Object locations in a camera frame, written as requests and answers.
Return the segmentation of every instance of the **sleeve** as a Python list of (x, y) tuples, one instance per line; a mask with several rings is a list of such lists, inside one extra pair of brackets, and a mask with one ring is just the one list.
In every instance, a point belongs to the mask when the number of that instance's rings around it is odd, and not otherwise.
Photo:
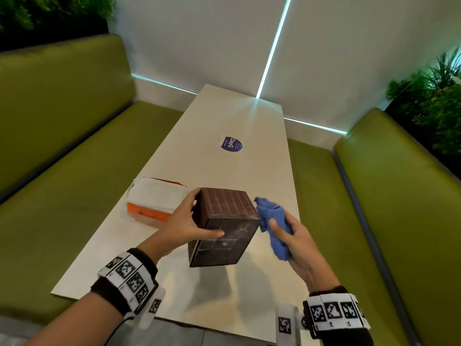
[[(331, 293), (348, 292), (347, 289), (340, 285), (329, 291), (317, 291), (309, 296), (317, 296)], [(324, 346), (373, 346), (373, 339), (367, 329), (337, 329), (328, 331), (318, 331), (316, 334), (320, 337)]]

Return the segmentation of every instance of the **leaves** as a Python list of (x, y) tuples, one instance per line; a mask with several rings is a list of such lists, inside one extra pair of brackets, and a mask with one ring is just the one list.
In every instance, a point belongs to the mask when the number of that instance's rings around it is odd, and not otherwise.
[(13, 19), (23, 28), (31, 30), (37, 19), (33, 10), (66, 14), (98, 14), (112, 19), (114, 0), (0, 0), (0, 32), (4, 32), (5, 20)]
[(414, 124), (432, 131), (432, 148), (461, 154), (461, 52), (440, 55), (434, 66), (410, 79), (391, 81), (386, 92), (392, 114), (412, 117)]

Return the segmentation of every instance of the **perforated box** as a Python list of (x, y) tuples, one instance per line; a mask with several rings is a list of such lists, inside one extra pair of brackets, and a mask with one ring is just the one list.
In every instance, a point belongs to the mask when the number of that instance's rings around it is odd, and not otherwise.
[(202, 188), (192, 214), (199, 228), (221, 229), (215, 240), (189, 242), (189, 266), (236, 264), (255, 234), (260, 219), (246, 192)]

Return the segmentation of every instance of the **white table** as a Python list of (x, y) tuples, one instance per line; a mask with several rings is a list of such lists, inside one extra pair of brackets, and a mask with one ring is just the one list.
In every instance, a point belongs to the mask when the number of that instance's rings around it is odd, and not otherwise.
[[(242, 150), (222, 149), (227, 136), (238, 139)], [(138, 177), (178, 181), (190, 190), (242, 190), (251, 199), (261, 196), (280, 203), (299, 217), (281, 107), (210, 85)], [(101, 267), (155, 230), (148, 221), (126, 214), (123, 195), (52, 293), (81, 298)], [(157, 280), (166, 289), (158, 317), (269, 342), (275, 342), (275, 303), (291, 303), (302, 311), (308, 297), (301, 279), (276, 258), (269, 235), (260, 230), (237, 265), (189, 268), (185, 245), (161, 259), (158, 271)], [(302, 335), (304, 345), (318, 345), (308, 333)]]

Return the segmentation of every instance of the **finger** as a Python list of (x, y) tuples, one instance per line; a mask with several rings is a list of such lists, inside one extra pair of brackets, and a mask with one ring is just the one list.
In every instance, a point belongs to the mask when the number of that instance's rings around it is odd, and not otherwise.
[(290, 245), (293, 240), (293, 236), (287, 232), (285, 232), (275, 221), (275, 219), (270, 219), (269, 220), (269, 227), (271, 228), (272, 232), (274, 235), (280, 239), (282, 242), (284, 242), (287, 245)]
[(192, 206), (194, 205), (195, 197), (197, 194), (200, 193), (201, 188), (195, 188), (193, 191), (190, 191), (187, 197), (183, 199), (181, 202), (180, 207), (186, 208), (189, 212), (192, 210)]
[(293, 232), (296, 232), (301, 223), (297, 220), (295, 216), (291, 215), (286, 209), (284, 210), (285, 210), (285, 220), (291, 226), (291, 229), (293, 229)]
[(196, 239), (218, 239), (224, 235), (224, 231), (220, 229), (201, 229), (197, 231)]

